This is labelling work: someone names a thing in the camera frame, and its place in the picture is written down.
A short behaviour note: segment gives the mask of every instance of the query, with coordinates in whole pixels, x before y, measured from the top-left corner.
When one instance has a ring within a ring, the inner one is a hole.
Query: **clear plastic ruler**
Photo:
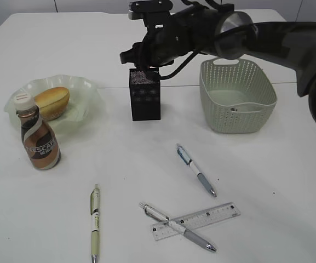
[[[151,226],[155,240],[181,234],[179,228],[197,229],[213,223],[224,221],[240,215],[240,211],[233,203],[227,203],[202,210],[193,214],[184,215],[169,221],[160,222]]]

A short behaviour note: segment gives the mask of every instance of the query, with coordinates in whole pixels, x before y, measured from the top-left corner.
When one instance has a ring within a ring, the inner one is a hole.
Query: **coffee bottle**
[[[60,150],[52,128],[42,119],[29,93],[16,95],[14,105],[21,123],[21,141],[31,163],[39,170],[52,168],[60,160]]]

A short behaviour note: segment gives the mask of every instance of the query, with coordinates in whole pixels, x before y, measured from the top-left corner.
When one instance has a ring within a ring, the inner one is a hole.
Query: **bread roll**
[[[67,88],[56,87],[48,89],[35,97],[40,114],[45,121],[58,118],[69,102],[70,93]]]

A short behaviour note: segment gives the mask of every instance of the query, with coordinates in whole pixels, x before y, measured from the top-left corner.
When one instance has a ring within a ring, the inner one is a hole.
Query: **bottle cap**
[[[36,105],[33,97],[27,92],[17,94],[13,101],[17,111],[26,111]]]

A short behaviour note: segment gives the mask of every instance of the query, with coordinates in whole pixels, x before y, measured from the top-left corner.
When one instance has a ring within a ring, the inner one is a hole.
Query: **plastic basket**
[[[215,65],[216,60],[200,66],[200,99],[207,123],[219,133],[257,132],[276,105],[273,86],[250,60]]]

